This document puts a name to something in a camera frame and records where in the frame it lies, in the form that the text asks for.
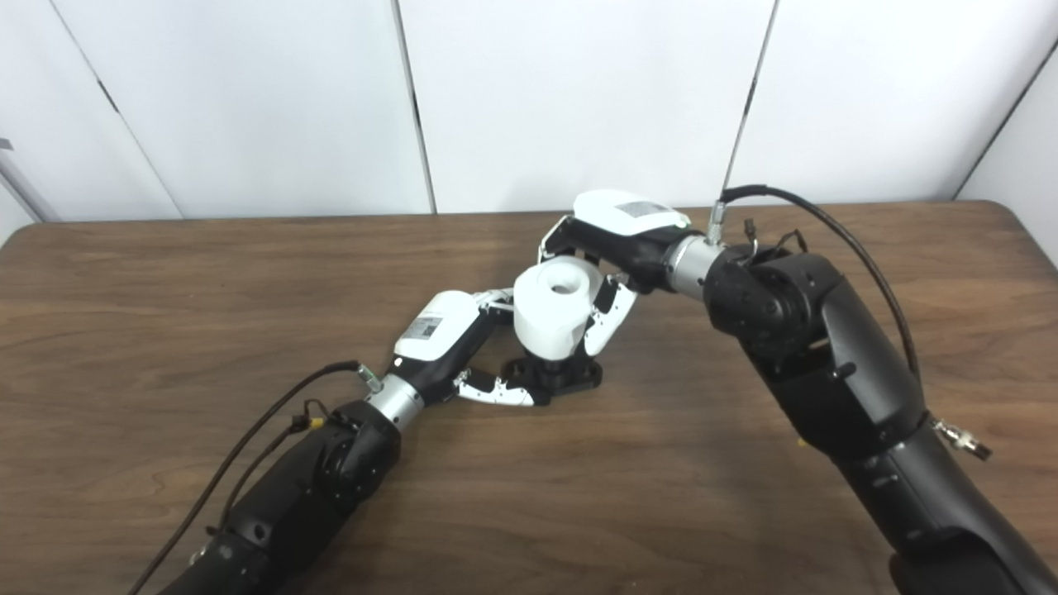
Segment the black and white left hand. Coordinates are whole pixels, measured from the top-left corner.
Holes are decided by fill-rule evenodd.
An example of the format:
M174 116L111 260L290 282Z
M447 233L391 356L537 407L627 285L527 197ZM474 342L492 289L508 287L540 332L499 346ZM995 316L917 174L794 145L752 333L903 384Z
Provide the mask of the black and white left hand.
M548 398L528 387L471 366L495 328L512 324L512 315L511 288L436 294L394 344L375 403L417 411L454 397L511 407L548 404Z

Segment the black and white right hand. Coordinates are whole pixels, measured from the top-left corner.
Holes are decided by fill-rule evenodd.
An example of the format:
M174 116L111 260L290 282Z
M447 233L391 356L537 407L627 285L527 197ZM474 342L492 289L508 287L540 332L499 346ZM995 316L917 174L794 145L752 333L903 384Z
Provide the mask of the black and white right hand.
M552 226L537 262L585 264L598 276L592 309L579 343L597 357L623 324L639 295L654 291L703 301L703 285L717 249L673 208L623 191L581 193L572 213Z

